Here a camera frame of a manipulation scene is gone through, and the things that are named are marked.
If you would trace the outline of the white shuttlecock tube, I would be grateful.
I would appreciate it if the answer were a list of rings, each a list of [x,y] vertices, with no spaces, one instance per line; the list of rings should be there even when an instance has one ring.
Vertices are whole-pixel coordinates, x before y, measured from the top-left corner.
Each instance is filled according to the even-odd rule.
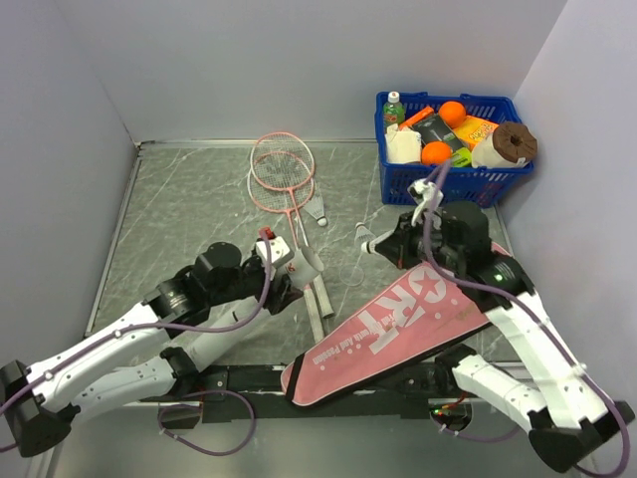
[[[322,273],[324,264],[313,249],[308,246],[300,246],[284,268],[293,286],[302,290]]]

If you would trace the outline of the white shuttlecock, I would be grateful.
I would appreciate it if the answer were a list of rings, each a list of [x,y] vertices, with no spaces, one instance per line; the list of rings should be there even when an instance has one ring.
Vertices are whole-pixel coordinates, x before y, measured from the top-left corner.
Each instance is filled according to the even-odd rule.
[[[361,253],[375,255],[378,236],[368,229],[363,222],[355,224],[354,244]]]
[[[318,226],[325,227],[328,224],[323,199],[320,195],[314,195],[304,206],[305,212],[313,218]]]

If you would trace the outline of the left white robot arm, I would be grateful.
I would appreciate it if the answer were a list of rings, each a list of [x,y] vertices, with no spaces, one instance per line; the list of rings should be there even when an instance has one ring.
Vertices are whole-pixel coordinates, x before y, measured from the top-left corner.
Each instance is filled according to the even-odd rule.
[[[122,405],[191,396],[199,374],[302,295],[308,249],[259,239],[248,258],[217,242],[115,322],[70,349],[1,368],[1,414],[23,457]]]

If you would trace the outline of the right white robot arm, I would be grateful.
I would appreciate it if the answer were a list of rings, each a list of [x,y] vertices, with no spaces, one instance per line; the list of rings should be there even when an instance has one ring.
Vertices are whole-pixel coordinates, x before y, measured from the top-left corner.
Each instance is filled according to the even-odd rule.
[[[437,210],[419,207],[400,215],[396,227],[362,246],[398,269],[426,262],[457,285],[515,350],[532,383],[526,385],[475,351],[459,345],[439,356],[436,388],[446,396],[467,391],[506,415],[527,434],[541,461],[557,473],[619,436],[622,454],[611,476],[627,468],[631,406],[616,401],[576,360],[546,313],[521,264],[497,250],[489,219],[470,201]]]

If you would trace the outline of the green small pack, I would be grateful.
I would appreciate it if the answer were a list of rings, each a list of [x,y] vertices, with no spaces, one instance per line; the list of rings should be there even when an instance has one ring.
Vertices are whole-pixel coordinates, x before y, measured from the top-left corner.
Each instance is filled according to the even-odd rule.
[[[453,167],[471,167],[472,154],[467,147],[460,147],[452,151],[451,155]]]

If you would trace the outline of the pink badminton racket upper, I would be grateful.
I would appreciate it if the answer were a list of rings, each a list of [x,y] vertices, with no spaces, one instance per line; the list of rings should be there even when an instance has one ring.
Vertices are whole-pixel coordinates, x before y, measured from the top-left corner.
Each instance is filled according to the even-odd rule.
[[[314,196],[316,164],[309,147],[287,131],[260,137],[250,153],[251,195],[263,209],[288,216],[293,242],[310,246],[301,208]]]

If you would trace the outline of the pink racket cover bag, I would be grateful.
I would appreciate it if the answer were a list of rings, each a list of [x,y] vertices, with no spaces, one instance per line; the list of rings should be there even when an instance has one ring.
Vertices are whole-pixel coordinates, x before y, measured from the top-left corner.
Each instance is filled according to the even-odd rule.
[[[456,284],[421,262],[297,356],[281,389],[292,404],[312,406],[490,325]]]

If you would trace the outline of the blue plastic basket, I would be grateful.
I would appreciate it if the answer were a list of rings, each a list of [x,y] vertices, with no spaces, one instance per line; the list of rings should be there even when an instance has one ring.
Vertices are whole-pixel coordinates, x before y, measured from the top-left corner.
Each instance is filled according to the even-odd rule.
[[[376,94],[374,113],[375,138],[378,145],[379,178],[381,200],[384,204],[412,205],[414,201],[407,193],[407,187],[416,179],[426,177],[432,168],[415,162],[412,164],[395,164],[387,159],[385,127],[383,124],[383,106],[389,93],[382,91]],[[449,96],[433,96],[427,92],[402,93],[400,101],[411,117],[426,107],[438,110]],[[513,101],[504,96],[481,96],[461,94],[454,98],[463,104],[467,113],[492,122],[519,122]],[[470,200],[483,208],[494,206],[510,189],[533,172],[533,164],[523,168],[473,168],[453,167],[446,176],[442,192],[446,202]]]

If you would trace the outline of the orange fruit lower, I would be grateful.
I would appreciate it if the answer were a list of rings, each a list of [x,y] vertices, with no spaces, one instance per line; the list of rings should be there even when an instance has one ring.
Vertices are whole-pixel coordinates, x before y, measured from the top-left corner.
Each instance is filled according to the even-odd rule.
[[[421,163],[427,166],[438,165],[450,159],[452,148],[444,141],[431,141],[421,150]]]

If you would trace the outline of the orange fruit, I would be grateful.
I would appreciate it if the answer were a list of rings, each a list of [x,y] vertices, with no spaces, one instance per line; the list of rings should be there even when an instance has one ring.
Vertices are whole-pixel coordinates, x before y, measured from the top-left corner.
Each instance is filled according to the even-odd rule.
[[[449,128],[457,128],[466,120],[467,111],[461,103],[449,101],[440,107],[438,115]]]
[[[438,165],[450,159],[452,148],[444,141],[431,141],[421,150],[421,163],[427,166]]]

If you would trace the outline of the white carton box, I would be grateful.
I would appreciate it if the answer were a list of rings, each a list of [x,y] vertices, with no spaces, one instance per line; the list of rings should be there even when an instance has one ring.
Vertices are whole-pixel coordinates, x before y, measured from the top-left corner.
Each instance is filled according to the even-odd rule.
[[[390,164],[412,164],[421,162],[422,139],[419,132],[410,128],[400,129],[390,125],[385,133],[386,157]]]

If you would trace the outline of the black product box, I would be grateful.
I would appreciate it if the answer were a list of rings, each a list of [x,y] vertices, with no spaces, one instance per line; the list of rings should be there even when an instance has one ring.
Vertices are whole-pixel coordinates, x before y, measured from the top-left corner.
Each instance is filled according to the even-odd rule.
[[[446,143],[452,149],[453,153],[456,153],[457,151],[468,151],[467,146],[437,114],[425,117],[414,124],[411,128],[420,134],[423,146],[439,141]]]

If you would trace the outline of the yellow snack box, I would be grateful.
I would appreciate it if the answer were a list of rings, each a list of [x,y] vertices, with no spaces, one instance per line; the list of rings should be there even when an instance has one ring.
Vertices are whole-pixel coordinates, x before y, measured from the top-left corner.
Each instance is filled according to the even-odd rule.
[[[466,115],[464,121],[453,128],[453,132],[469,151],[472,151],[477,144],[482,142],[498,126],[496,122]]]

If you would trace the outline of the green drink bottle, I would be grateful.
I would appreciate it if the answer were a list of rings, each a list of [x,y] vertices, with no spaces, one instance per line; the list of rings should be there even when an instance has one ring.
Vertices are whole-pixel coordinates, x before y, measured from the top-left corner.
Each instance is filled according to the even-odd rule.
[[[383,126],[388,129],[392,125],[401,125],[405,121],[405,107],[401,103],[400,94],[396,91],[390,92],[387,101],[383,105]]]

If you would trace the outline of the orange thin box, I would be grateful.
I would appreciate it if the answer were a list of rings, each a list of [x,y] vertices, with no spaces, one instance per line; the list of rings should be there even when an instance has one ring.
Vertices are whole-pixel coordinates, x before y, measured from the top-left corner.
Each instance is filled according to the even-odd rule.
[[[400,130],[403,130],[405,128],[412,128],[415,124],[433,115],[434,113],[435,113],[435,110],[427,106],[421,111],[419,111],[418,113],[416,113],[415,115],[413,115],[412,117],[410,117],[409,119],[406,119],[398,127]]]

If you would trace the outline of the orange fruit upper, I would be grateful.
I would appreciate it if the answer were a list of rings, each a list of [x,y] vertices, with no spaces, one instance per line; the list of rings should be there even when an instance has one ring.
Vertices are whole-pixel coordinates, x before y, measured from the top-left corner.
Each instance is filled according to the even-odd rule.
[[[467,111],[461,103],[449,101],[440,107],[438,115],[449,128],[457,128],[466,120]]]

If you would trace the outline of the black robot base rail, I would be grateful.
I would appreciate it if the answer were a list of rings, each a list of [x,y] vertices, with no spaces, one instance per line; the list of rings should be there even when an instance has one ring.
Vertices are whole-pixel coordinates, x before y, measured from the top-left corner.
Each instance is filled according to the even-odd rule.
[[[190,388],[231,390],[252,404],[258,418],[331,418],[397,415],[428,419],[430,411],[459,401],[451,411],[469,408],[471,394],[452,383],[451,375],[432,361],[403,365],[308,407],[291,404],[281,390],[279,365],[212,365]]]

